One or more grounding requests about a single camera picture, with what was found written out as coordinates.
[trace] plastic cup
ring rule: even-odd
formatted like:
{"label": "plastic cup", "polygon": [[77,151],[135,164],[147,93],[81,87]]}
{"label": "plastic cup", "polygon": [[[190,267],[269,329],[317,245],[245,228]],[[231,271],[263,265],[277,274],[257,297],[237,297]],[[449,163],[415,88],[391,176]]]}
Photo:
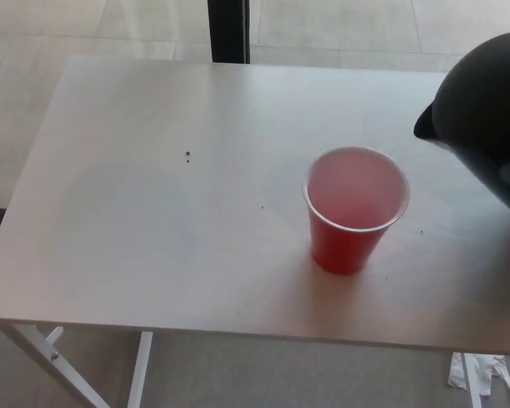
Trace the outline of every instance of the plastic cup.
{"label": "plastic cup", "polygon": [[365,147],[326,152],[303,186],[311,252],[333,274],[360,271],[391,224],[408,207],[405,175],[389,157]]}

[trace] gray carpet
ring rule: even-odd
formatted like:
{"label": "gray carpet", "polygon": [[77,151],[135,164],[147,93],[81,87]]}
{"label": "gray carpet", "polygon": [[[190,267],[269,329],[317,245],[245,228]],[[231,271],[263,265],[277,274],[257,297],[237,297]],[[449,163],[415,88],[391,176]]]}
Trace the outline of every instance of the gray carpet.
{"label": "gray carpet", "polygon": [[[126,406],[139,335],[67,329],[57,347],[113,407]],[[154,336],[142,408],[468,407],[450,354],[168,333]],[[510,407],[494,381],[485,407]],[[0,333],[0,407],[82,407]]]}

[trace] tabletop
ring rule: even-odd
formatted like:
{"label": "tabletop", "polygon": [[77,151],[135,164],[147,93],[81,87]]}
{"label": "tabletop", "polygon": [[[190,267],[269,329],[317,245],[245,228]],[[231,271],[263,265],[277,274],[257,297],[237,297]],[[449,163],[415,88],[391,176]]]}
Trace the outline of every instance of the tabletop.
{"label": "tabletop", "polygon": [[[75,57],[0,229],[0,320],[510,354],[510,212],[416,139],[442,74]],[[411,203],[365,270],[309,256],[322,152]]]}

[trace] white paper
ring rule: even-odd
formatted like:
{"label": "white paper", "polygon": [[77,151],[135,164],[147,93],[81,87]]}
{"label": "white paper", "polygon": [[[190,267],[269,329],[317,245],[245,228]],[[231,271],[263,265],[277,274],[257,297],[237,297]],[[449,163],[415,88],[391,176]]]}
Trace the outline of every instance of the white paper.
{"label": "white paper", "polygon": [[[500,377],[510,391],[510,374],[504,355],[472,354],[472,356],[474,357],[474,368],[476,370],[476,377],[472,378],[472,381],[478,383],[481,395],[486,397],[491,395],[492,377]],[[455,388],[467,389],[465,372],[462,369],[461,353],[454,353],[451,356],[448,384]]]}

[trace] cup rim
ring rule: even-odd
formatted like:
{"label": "cup rim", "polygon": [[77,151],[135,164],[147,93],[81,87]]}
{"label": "cup rim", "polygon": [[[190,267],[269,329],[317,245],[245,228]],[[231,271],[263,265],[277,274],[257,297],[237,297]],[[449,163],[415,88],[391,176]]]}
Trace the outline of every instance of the cup rim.
{"label": "cup rim", "polygon": [[[329,218],[325,217],[323,214],[321,214],[319,211],[317,211],[315,209],[315,207],[312,204],[312,201],[309,199],[309,195],[308,195],[309,175],[310,175],[312,169],[314,168],[314,165],[316,162],[318,162],[323,157],[330,155],[331,153],[340,151],[340,150],[363,150],[363,151],[369,152],[373,155],[380,156],[383,160],[385,160],[389,164],[391,164],[391,166],[399,174],[399,176],[402,179],[404,186],[405,186],[405,197],[404,197],[402,204],[400,205],[400,208],[397,211],[397,213],[387,223],[378,225],[376,227],[371,227],[371,228],[351,228],[351,227],[346,227],[344,225],[340,225],[340,224],[337,224],[337,223],[331,221]],[[304,200],[306,201],[306,204],[308,204],[309,209],[311,211],[313,211],[314,214],[317,215],[317,217],[324,223],[329,224],[332,227],[337,228],[342,231],[355,232],[355,233],[367,233],[367,232],[375,232],[375,231],[379,231],[379,230],[384,230],[384,229],[388,228],[390,225],[394,224],[400,217],[403,216],[403,214],[406,211],[406,208],[408,208],[408,204],[410,203],[410,185],[408,184],[408,179],[406,178],[404,172],[400,169],[399,165],[391,157],[387,156],[386,154],[382,153],[381,151],[372,149],[370,147],[363,147],[363,146],[344,146],[344,147],[337,147],[335,149],[330,149],[330,150],[326,151],[325,153],[319,155],[314,160],[314,162],[312,163],[312,165],[310,166],[310,168],[308,170],[308,174],[304,178],[303,195],[304,195]]]}

